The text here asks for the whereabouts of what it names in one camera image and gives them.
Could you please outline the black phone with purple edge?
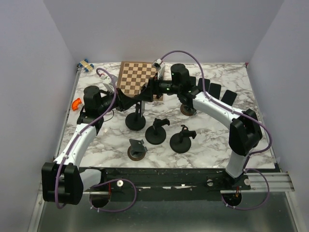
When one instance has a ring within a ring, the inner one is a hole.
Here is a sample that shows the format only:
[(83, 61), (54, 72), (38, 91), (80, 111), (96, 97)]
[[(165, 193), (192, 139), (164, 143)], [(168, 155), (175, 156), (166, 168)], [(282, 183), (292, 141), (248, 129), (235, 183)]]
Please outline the black phone with purple edge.
[(190, 76), (190, 83), (192, 86), (195, 86), (196, 85), (196, 77), (195, 76)]

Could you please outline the blue-edged black phone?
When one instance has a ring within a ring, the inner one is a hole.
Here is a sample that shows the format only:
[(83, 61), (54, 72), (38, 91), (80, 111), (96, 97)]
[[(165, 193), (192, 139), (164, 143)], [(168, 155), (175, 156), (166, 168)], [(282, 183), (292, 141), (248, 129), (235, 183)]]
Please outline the blue-edged black phone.
[(199, 89), (199, 91), (200, 92), (202, 92), (202, 91), (206, 91), (206, 92), (208, 92), (209, 91), (209, 87), (210, 87), (210, 79), (206, 79), (206, 78), (199, 78), (199, 80), (198, 80), (198, 85), (197, 85), (197, 87), (198, 87), (198, 89)]

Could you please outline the teal-edged phone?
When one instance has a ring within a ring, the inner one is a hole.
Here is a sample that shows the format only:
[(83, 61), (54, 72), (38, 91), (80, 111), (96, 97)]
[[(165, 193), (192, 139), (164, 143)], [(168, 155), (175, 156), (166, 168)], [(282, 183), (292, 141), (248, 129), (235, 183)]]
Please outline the teal-edged phone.
[(223, 97), (221, 98), (221, 102), (229, 105), (229, 106), (232, 106), (235, 99), (237, 97), (237, 93), (231, 91), (231, 90), (226, 90)]

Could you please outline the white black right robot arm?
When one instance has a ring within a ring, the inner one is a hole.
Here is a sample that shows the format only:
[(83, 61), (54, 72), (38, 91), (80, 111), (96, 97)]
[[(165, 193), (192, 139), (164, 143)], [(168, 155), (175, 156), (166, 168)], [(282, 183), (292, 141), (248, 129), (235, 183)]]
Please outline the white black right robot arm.
[(179, 101), (191, 109), (201, 111), (216, 119), (229, 130), (228, 144), (231, 155), (222, 184), (227, 189), (239, 185), (239, 177), (243, 175), (244, 166), (249, 160), (249, 153), (255, 148), (263, 135), (255, 111), (242, 111), (203, 93), (196, 86), (195, 78), (190, 76), (185, 65), (177, 63), (171, 66), (172, 80), (159, 77), (149, 78), (138, 95), (139, 101), (152, 102), (154, 96), (177, 95)]

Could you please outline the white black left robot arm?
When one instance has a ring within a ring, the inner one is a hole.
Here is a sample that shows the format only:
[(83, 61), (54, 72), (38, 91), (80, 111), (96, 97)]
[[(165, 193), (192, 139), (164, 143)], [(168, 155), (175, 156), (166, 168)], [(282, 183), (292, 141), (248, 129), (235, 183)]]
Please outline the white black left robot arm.
[(42, 194), (46, 202), (54, 202), (57, 208), (62, 209), (67, 204), (77, 205), (83, 191), (90, 187), (97, 191), (106, 188), (107, 179), (99, 171), (80, 175), (80, 163), (100, 131), (104, 116), (113, 109), (125, 111), (137, 102), (119, 88), (114, 92), (101, 90), (97, 86), (84, 89), (84, 107), (77, 119), (73, 137), (53, 162), (42, 166)]

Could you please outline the black left round-base stand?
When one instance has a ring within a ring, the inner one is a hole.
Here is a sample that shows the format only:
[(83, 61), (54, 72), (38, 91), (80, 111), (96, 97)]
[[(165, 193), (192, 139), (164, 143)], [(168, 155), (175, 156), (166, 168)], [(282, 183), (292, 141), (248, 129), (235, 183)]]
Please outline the black left round-base stand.
[(134, 113), (130, 113), (129, 115), (127, 115), (125, 119), (125, 124), (132, 131), (140, 131), (145, 127), (146, 120), (144, 115), (140, 116), (135, 111)]

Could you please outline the black tall round-base phone stand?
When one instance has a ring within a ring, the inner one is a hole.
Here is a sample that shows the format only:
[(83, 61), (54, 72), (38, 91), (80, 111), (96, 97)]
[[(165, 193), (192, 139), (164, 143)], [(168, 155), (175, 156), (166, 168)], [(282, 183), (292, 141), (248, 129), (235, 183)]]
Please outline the black tall round-base phone stand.
[(153, 125), (150, 126), (145, 132), (146, 140), (152, 145), (162, 144), (166, 139), (166, 131), (164, 125), (170, 125), (170, 121), (165, 119), (155, 118)]

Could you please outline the brown-base far phone stand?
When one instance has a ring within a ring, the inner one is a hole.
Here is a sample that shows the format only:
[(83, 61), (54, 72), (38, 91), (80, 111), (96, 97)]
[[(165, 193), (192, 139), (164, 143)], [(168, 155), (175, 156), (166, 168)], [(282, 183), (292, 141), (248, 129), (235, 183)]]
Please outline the brown-base far phone stand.
[(194, 116), (196, 114), (196, 110), (193, 108), (190, 108), (184, 104), (180, 106), (180, 111), (185, 116)]

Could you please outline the brown-base phone stand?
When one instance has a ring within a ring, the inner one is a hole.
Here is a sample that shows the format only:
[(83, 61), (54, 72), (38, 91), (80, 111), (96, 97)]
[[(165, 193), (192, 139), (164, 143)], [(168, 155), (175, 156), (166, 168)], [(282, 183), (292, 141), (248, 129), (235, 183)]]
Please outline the brown-base phone stand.
[(185, 116), (194, 116), (196, 114), (196, 110), (193, 108), (190, 108), (184, 104), (180, 106), (180, 111)]
[(130, 146), (127, 150), (128, 157), (133, 161), (142, 160), (146, 152), (148, 151), (147, 147), (144, 145), (143, 140), (129, 139)]

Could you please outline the brown-base near phone stand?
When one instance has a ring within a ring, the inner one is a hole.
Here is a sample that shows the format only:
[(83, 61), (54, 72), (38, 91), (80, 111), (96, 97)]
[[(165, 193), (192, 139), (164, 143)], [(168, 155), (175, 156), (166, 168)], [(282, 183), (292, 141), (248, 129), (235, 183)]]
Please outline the brown-base near phone stand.
[(147, 147), (144, 145), (143, 140), (129, 139), (130, 146), (127, 150), (128, 157), (133, 161), (142, 160), (146, 152), (148, 151)]

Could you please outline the black right round-base stand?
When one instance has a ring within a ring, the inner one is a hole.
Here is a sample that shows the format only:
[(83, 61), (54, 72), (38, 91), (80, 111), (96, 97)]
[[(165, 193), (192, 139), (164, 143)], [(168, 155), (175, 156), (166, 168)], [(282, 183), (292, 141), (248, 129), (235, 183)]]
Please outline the black right round-base stand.
[(191, 148), (191, 139), (195, 139), (197, 133), (195, 130), (189, 130), (187, 126), (181, 125), (182, 130), (179, 133), (172, 135), (169, 141), (171, 149), (178, 153), (183, 154)]

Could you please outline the wooden chessboard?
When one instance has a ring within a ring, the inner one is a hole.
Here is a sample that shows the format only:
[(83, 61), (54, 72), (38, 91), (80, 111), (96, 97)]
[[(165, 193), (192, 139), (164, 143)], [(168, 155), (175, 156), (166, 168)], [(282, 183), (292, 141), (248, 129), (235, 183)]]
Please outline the wooden chessboard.
[(117, 87), (129, 97), (140, 94), (141, 88), (148, 79), (157, 73), (151, 62), (122, 61)]

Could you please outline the orange plastic piece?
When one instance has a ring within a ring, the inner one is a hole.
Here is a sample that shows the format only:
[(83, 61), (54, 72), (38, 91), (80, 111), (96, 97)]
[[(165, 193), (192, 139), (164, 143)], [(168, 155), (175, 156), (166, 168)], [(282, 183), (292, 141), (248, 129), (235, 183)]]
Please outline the orange plastic piece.
[(82, 106), (83, 106), (83, 103), (80, 98), (75, 99), (71, 104), (72, 111), (77, 111)]

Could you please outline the blue wheeled wooden toy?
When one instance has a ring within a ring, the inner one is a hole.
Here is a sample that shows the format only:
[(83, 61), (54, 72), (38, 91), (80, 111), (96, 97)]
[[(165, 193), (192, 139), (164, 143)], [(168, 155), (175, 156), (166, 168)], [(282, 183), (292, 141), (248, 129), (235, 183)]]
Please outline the blue wheeled wooden toy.
[(92, 72), (94, 69), (94, 65), (88, 59), (81, 60), (77, 66), (83, 68), (86, 73)]

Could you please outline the aluminium frame rail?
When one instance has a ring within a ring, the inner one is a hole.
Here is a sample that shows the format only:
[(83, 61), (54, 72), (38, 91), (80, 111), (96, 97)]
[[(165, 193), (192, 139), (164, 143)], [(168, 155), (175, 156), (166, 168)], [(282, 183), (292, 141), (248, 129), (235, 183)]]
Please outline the aluminium frame rail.
[(258, 173), (247, 174), (251, 184), (251, 191), (267, 192), (267, 184), (270, 192), (293, 192), (295, 190), (288, 173), (263, 173), (264, 179)]

